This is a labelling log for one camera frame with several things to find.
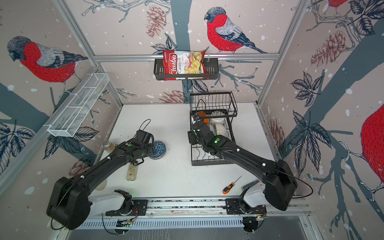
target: blue patterned bowl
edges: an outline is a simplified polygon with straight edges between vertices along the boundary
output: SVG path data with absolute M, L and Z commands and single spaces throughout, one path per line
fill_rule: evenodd
M 150 156 L 152 159 L 159 159 L 166 153 L 166 145 L 162 141 L 155 141 L 154 143 L 156 154 L 153 156 Z

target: screwdriver handle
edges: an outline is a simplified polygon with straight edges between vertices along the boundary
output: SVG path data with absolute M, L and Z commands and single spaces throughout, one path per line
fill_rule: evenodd
M 229 193 L 229 191 L 231 190 L 231 188 L 233 188 L 234 185 L 235 185 L 235 183 L 233 182 L 233 183 L 229 184 L 229 186 L 225 187 L 223 190 L 223 194 Z

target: black shelf basket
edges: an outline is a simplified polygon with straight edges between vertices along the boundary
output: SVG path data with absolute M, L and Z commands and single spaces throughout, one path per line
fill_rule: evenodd
M 216 80 L 218 78 L 218 60 L 217 58 L 204 58 L 203 64 L 207 73 L 199 74 L 164 74 L 163 58 L 155 59 L 155 67 L 153 73 L 156 80 L 164 80 L 166 78 L 179 78 L 177 80 L 185 80 L 188 78 L 203 79 L 203 80 Z
M 190 94 L 189 121 L 192 130 L 192 116 L 198 112 L 204 112 L 207 116 L 200 116 L 200 119 L 225 118 L 225 137 L 235 142 L 232 131 L 233 117 L 237 116 L 237 105 L 232 92 L 213 93 L 191 93 Z M 231 164 L 225 159 L 209 155 L 204 152 L 200 144 L 191 145 L 192 166 L 206 166 L 217 164 Z

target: bird illustration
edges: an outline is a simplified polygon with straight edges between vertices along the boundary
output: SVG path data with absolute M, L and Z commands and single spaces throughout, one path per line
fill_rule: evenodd
M 76 76 L 74 70 L 80 61 L 88 59 L 60 48 L 34 43 L 23 36 L 11 39 L 7 48 L 12 60 L 20 60 L 36 77 L 51 83 L 63 83 L 64 90 L 59 96 L 64 92 L 69 93 L 65 90 L 65 81 L 72 75 Z
M 325 13 L 327 12 L 329 7 L 334 7 L 336 9 L 336 13 L 333 16 L 336 16 L 336 15 L 340 16 L 341 13 L 337 11 L 337 7 L 345 3 L 347 0 L 325 0 L 325 1 L 327 2 L 328 6 L 327 6 L 327 9 L 324 11 L 323 15 L 326 16 Z
M 236 26 L 226 15 L 224 8 L 213 7 L 207 11 L 204 17 L 207 20 L 208 39 L 218 52 L 235 52 L 241 48 L 254 49 L 260 53 L 266 53 L 258 49 L 243 33 L 240 27 Z
M 372 194 L 372 198 L 369 201 L 374 202 L 374 194 L 384 189 L 384 104 L 372 115 L 370 115 L 362 125 L 361 128 L 361 145 L 362 154 L 356 154 L 349 151 L 348 146 L 344 144 L 348 156 L 344 159 L 349 160 L 349 155 L 353 154 L 356 157 L 364 159 L 371 169 L 380 178 L 380 185 L 375 189 L 370 189 L 365 183 L 360 182 L 359 184 L 365 186 L 367 190 Z

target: bird head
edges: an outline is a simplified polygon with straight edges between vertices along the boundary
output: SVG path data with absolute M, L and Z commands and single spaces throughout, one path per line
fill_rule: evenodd
M 26 57 L 24 54 L 24 47 L 28 43 L 31 43 L 32 41 L 29 38 L 23 37 L 23 36 L 17 36 L 11 39 L 8 42 L 7 48 L 9 52 L 9 56 L 11 56 L 12 60 L 15 61 L 17 59 L 21 61 L 25 61 Z
M 222 7 L 213 7 L 213 8 L 210 8 L 208 11 L 207 11 L 207 14 L 205 15 L 204 17 L 204 20 L 207 20 L 209 21 L 210 23 L 212 23 L 214 21 L 214 19 L 221 15 L 221 14 L 226 14 L 224 8 Z

